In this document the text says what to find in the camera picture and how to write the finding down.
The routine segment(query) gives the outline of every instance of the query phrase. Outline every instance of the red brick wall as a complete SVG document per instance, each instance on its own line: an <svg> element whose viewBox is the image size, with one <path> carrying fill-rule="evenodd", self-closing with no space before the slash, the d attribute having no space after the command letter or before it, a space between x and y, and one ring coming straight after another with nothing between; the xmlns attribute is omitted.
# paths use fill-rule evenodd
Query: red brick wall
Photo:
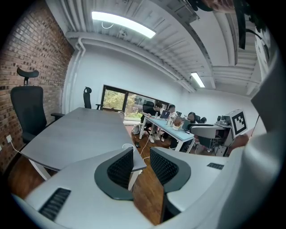
<svg viewBox="0 0 286 229"><path fill-rule="evenodd" d="M0 51L0 172L16 154L7 144L6 136L11 134L16 149L23 146L21 126L10 99L11 89L24 82L16 72L17 67L40 72L29 84L43 87L49 123L53 120L52 112L61 112L60 99L73 51L44 0L35 2L11 31Z"/></svg>

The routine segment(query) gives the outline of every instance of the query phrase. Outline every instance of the desk leg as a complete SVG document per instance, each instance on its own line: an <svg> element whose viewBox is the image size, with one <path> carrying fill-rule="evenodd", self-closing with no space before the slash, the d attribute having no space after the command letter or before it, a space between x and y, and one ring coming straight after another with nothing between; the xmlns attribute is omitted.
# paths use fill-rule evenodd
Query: desk leg
<svg viewBox="0 0 286 229"><path fill-rule="evenodd" d="M44 180L48 180L51 178L51 176L48 174L48 172L45 170L45 168L42 165L37 164L34 161L29 160L32 164L32 166L34 166L34 168L36 169L36 171L41 175L41 177L44 178Z"/></svg>
<svg viewBox="0 0 286 229"><path fill-rule="evenodd" d="M183 142L182 141L178 141L178 145L177 145L175 151L180 151L182 145L183 145Z"/></svg>
<svg viewBox="0 0 286 229"><path fill-rule="evenodd" d="M146 125L146 117L144 117L143 125L142 125L141 130L140 130L139 139L142 139L142 136L144 134L144 127L145 127L145 125Z"/></svg>
<svg viewBox="0 0 286 229"><path fill-rule="evenodd" d="M194 144L195 144L195 139L192 140L192 143L189 145L189 148L188 148L186 153L190 153L190 151L191 151L191 149L192 149Z"/></svg>
<svg viewBox="0 0 286 229"><path fill-rule="evenodd" d="M128 190L131 190L131 189L132 189L132 187L133 187L133 185L134 185L134 183L135 183L135 181L136 181L136 179L137 179L137 177L138 177L139 174L140 174L140 170L134 171L134 172L132 173L131 179L130 179L129 185L128 185Z"/></svg>

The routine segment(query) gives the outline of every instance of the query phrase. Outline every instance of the bag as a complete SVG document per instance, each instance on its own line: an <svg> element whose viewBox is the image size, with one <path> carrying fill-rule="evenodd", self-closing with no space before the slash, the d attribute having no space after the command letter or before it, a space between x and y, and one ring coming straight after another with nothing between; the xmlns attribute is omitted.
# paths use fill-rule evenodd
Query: bag
<svg viewBox="0 0 286 229"><path fill-rule="evenodd" d="M140 133L143 123L135 124L132 128L132 134L136 135Z"/></svg>

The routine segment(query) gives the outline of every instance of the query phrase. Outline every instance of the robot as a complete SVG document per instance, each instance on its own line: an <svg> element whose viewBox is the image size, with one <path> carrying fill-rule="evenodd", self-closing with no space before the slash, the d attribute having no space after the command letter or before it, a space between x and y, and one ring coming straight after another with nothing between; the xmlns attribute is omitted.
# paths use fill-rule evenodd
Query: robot
<svg viewBox="0 0 286 229"><path fill-rule="evenodd" d="M189 131L198 136L201 145L214 149L216 156L227 156L234 139L247 130L243 110L237 109L220 115L215 124L190 124Z"/></svg>

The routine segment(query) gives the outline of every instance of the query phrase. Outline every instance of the ceiling light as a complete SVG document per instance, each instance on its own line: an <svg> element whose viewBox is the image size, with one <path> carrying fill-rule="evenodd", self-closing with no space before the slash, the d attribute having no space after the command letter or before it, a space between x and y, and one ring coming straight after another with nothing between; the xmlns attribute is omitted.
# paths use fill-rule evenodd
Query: ceiling light
<svg viewBox="0 0 286 229"><path fill-rule="evenodd" d="M93 11L92 12L92 18L93 18L93 20L106 21L106 22L122 25L124 27L129 28L129 29L135 30L138 33L141 33L148 38L152 38L156 34L153 30L151 30L151 29L149 29L149 28L147 28L147 27L145 27L145 26L143 26L143 25L141 25L135 21L132 21L128 18L121 17L118 15L114 15L111 13L103 13L103 12Z"/></svg>
<svg viewBox="0 0 286 229"><path fill-rule="evenodd" d="M196 72L191 73L191 76L196 80L196 82L199 84L201 88L205 87L204 83L202 82L201 78Z"/></svg>

